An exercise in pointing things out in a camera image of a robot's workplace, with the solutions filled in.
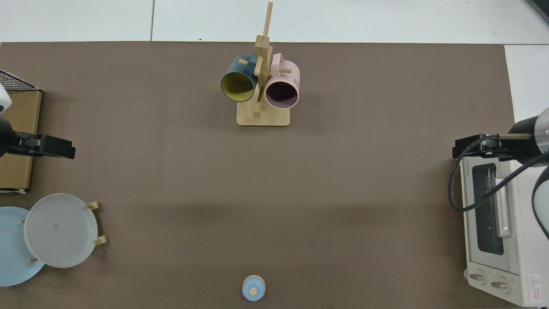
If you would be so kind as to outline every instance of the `black cable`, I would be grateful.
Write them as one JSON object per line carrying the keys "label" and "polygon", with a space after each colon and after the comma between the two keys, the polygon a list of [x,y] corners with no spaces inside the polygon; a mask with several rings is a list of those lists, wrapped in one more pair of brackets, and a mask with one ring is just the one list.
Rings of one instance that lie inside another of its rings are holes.
{"label": "black cable", "polygon": [[513,173],[509,174],[509,176],[505,177],[499,184],[494,186],[490,191],[486,192],[485,195],[483,195],[481,198],[479,198],[479,200],[477,200],[473,204],[471,204],[467,207],[458,206],[456,204],[456,201],[453,198],[453,184],[454,184],[454,181],[456,179],[457,168],[460,166],[460,161],[476,145],[478,145],[478,144],[480,144],[480,143],[482,143],[483,141],[486,141],[486,140],[497,140],[497,139],[499,139],[499,137],[500,137],[499,134],[481,137],[481,138],[477,139],[476,141],[472,142],[469,146],[467,146],[467,148],[465,148],[465,150],[463,150],[463,152],[460,153],[460,155],[457,157],[456,164],[454,164],[454,166],[452,168],[452,172],[450,173],[450,181],[448,182],[448,200],[450,201],[450,206],[452,206],[452,208],[454,208],[455,210],[460,211],[460,212],[466,212],[466,211],[470,211],[472,209],[475,209],[475,208],[479,207],[482,203],[484,203],[486,200],[488,200],[499,189],[503,188],[509,181],[511,181],[513,178],[515,178],[518,174],[522,173],[525,169],[531,167],[532,165],[534,165],[536,163],[540,163],[541,161],[546,160],[546,159],[549,158],[549,152],[542,153],[542,154],[532,158],[531,160],[524,163],[521,167],[517,168]]}

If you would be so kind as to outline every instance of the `light blue plate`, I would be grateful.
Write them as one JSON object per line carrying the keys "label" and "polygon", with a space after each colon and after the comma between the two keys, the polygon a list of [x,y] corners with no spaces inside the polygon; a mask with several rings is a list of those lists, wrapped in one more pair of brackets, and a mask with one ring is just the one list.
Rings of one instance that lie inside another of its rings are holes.
{"label": "light blue plate", "polygon": [[44,263],[29,264],[32,256],[25,245],[24,224],[28,210],[19,207],[0,207],[0,286],[10,286],[32,278]]}

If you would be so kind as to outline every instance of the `mug handle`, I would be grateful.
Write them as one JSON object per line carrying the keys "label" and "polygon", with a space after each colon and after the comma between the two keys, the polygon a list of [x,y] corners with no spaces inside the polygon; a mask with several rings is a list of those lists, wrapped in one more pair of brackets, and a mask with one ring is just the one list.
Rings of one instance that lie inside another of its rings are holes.
{"label": "mug handle", "polygon": [[281,78],[280,71],[278,70],[278,66],[281,65],[284,62],[284,58],[282,58],[281,53],[277,53],[273,55],[273,62],[271,63],[271,73],[273,75],[273,78]]}

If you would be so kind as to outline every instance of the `white toaster oven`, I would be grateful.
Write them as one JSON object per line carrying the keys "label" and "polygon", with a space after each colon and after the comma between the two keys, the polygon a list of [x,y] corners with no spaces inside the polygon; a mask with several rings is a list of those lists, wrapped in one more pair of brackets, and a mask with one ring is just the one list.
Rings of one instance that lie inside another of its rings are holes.
{"label": "white toaster oven", "polygon": [[[520,163],[465,157],[462,197],[471,205]],[[469,284],[523,307],[549,306],[549,240],[534,217],[531,195],[544,168],[528,168],[483,205],[464,213]]]}

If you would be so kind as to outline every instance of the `blue mug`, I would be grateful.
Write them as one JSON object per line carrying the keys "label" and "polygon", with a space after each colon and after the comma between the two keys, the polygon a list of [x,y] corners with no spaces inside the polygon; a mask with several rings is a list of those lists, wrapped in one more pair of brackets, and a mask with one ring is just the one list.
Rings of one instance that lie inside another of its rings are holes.
{"label": "blue mug", "polygon": [[254,95],[257,76],[254,75],[257,60],[255,51],[236,57],[221,79],[221,90],[231,100],[245,102]]}

